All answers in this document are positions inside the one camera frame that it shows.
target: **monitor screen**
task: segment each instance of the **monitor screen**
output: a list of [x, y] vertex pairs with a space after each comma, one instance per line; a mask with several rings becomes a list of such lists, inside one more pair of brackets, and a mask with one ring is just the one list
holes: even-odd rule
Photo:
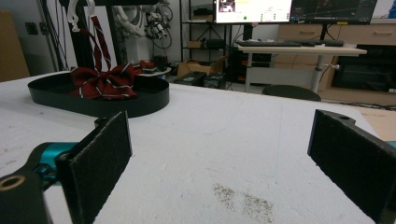
[[282, 23], [290, 20], [291, 0], [216, 0], [216, 23]]
[[376, 0], [293, 0], [292, 23], [369, 24]]

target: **desk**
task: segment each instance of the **desk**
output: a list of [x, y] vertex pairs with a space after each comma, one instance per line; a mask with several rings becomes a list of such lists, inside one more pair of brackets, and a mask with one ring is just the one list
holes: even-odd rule
[[[27, 84], [0, 83], [0, 176], [44, 142], [76, 142], [95, 118], [35, 104]], [[134, 155], [96, 223], [373, 223], [307, 155], [315, 109], [355, 108], [170, 84], [164, 109], [129, 119]], [[70, 223], [62, 188], [45, 197]]]
[[[249, 91], [250, 83], [285, 84], [297, 86], [310, 86], [311, 91], [318, 91], [318, 84], [322, 75], [323, 57], [330, 56], [359, 56], [367, 51], [363, 49], [336, 48], [336, 47], [238, 47], [248, 53], [247, 78], [245, 92]], [[285, 68], [252, 67], [253, 53], [272, 54], [304, 54], [318, 55], [317, 65], [312, 70], [294, 70]]]

